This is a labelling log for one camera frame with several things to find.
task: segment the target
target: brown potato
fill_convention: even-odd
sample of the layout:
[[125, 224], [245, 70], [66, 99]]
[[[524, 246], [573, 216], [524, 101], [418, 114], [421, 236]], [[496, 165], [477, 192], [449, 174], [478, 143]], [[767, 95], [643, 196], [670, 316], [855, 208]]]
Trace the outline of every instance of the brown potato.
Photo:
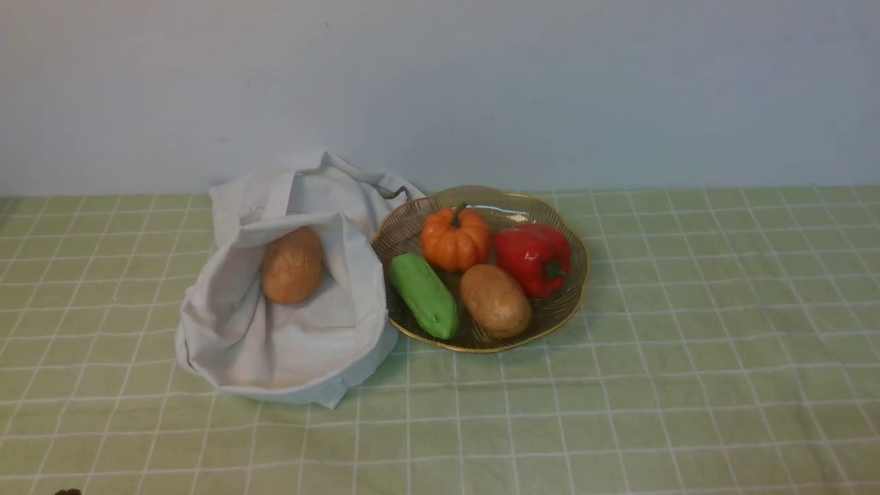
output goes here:
[[263, 293], [281, 305], [299, 304], [321, 283], [324, 248], [309, 227], [273, 240], [263, 256]]
[[461, 299], [477, 323], [497, 338], [521, 334], [532, 319], [532, 306], [519, 282], [494, 265], [476, 265], [465, 272]]

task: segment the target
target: green vegetable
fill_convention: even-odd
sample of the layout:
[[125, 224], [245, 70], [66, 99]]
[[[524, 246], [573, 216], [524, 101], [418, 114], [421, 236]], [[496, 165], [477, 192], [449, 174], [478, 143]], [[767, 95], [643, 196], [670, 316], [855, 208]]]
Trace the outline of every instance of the green vegetable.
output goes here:
[[424, 258], [412, 253], [395, 257], [391, 260], [388, 278], [423, 330], [443, 340], [455, 336], [458, 330], [455, 299]]

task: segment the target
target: green checkered tablecloth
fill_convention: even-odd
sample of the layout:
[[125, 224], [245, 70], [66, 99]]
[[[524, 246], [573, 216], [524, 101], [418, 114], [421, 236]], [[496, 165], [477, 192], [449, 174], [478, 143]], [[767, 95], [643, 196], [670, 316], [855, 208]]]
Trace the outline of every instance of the green checkered tablecloth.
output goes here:
[[0, 493], [880, 493], [880, 187], [537, 194], [583, 310], [501, 355], [402, 337], [337, 410], [175, 365], [206, 196], [0, 200]]

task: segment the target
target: pumpkin stem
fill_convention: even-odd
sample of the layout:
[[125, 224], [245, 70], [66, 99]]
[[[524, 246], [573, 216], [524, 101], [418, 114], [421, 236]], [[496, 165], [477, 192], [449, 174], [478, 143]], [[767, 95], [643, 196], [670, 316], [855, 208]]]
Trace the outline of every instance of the pumpkin stem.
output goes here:
[[568, 273], [559, 268], [559, 262], [553, 260], [544, 267], [544, 278], [547, 280], [557, 277], [565, 277]]
[[461, 220], [458, 219], [458, 214], [467, 206], [467, 203], [462, 203], [455, 209], [455, 213], [452, 213], [452, 220], [450, 220], [449, 225], [452, 225], [454, 228], [461, 227]]

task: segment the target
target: small pumpkin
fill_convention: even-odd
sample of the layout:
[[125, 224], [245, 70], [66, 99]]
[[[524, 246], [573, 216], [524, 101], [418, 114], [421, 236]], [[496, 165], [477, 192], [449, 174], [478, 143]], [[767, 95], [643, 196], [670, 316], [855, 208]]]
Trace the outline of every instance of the small pumpkin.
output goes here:
[[434, 266], [461, 273], [488, 261], [492, 231], [480, 213], [461, 204], [444, 208], [425, 219], [422, 253]]
[[324, 248], [309, 227], [273, 240], [263, 256], [263, 293], [276, 304], [289, 306], [309, 299], [321, 284]]

